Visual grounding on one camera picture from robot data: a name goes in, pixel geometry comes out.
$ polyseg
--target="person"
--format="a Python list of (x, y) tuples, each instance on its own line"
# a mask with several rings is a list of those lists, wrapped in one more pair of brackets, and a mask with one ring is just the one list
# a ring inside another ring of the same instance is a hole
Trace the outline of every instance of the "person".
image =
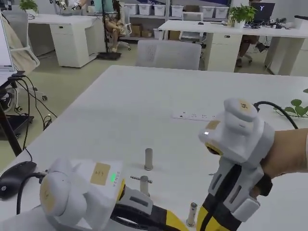
[[(308, 128), (276, 131), (274, 143), (261, 162), (264, 173), (272, 179), (287, 173), (308, 172)], [(258, 188), (251, 195), (257, 197)]]
[[(116, 52), (118, 47), (118, 38), (119, 36), (124, 36), (127, 34), (127, 31), (124, 27), (124, 12), (123, 9), (117, 0), (111, 0), (113, 9), (116, 11), (115, 14), (108, 14), (105, 17), (106, 20), (106, 29), (110, 34), (112, 34), (112, 47), (111, 52)], [(81, 9), (87, 0), (70, 0), (69, 6), (74, 6), (74, 9)]]
[[(261, 0), (249, 0), (249, 5), (252, 2), (261, 2)], [(243, 35), (239, 54), (236, 60), (237, 67), (242, 67), (242, 58), (247, 53), (250, 44), (257, 44), (259, 42), (259, 38), (260, 36), (256, 36), (256, 35)]]

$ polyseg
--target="green plant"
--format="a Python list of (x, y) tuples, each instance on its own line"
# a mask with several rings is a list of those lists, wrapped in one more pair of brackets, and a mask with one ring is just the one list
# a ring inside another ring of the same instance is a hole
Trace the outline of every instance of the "green plant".
[(23, 11), (34, 10), (35, 12), (38, 12), (38, 5), (34, 0), (20, 0), (19, 7)]
[(230, 9), (229, 15), (231, 16), (231, 20), (234, 22), (250, 22), (254, 19), (256, 13), (256, 9), (252, 6), (241, 6), (232, 7)]
[[(274, 110), (282, 116), (282, 113), (274, 108)], [(308, 118), (308, 106), (303, 106), (302, 101), (294, 99), (291, 101), (291, 106), (284, 108), (286, 113), (293, 117)]]

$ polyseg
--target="metal peg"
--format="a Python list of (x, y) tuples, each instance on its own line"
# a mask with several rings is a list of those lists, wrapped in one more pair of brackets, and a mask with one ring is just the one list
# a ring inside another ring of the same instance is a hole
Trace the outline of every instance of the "metal peg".
[(188, 218), (186, 220), (186, 224), (189, 227), (193, 227), (195, 225), (194, 219), (195, 219), (195, 216), (196, 216), (197, 207), (198, 207), (198, 205), (195, 202), (191, 203)]
[(153, 169), (153, 149), (147, 148), (145, 150), (145, 165), (144, 169), (151, 171)]
[(149, 178), (147, 176), (140, 177), (140, 192), (150, 197), (148, 181), (149, 181)]

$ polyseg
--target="cardboard box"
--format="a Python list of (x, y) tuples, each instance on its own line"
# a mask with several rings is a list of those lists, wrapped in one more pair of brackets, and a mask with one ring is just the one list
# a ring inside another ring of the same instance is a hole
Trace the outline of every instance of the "cardboard box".
[(131, 25), (131, 37), (141, 37), (141, 31), (142, 31), (142, 25), (137, 24), (137, 25)]
[(169, 40), (179, 40), (180, 31), (171, 30), (169, 31)]
[(152, 35), (153, 35), (153, 33), (150, 30), (143, 30), (141, 32), (141, 37), (144, 37), (144, 38), (150, 38), (150, 37), (152, 37)]
[(184, 7), (184, 11), (186, 12), (200, 12), (200, 7), (195, 5), (186, 5)]

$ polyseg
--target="chair wheel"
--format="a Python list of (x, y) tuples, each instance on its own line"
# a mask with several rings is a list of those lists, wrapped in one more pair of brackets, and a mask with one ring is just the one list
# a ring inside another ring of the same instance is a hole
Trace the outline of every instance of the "chair wheel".
[(16, 107), (15, 110), (18, 111), (18, 112), (21, 112), (23, 110), (23, 108), (22, 107)]

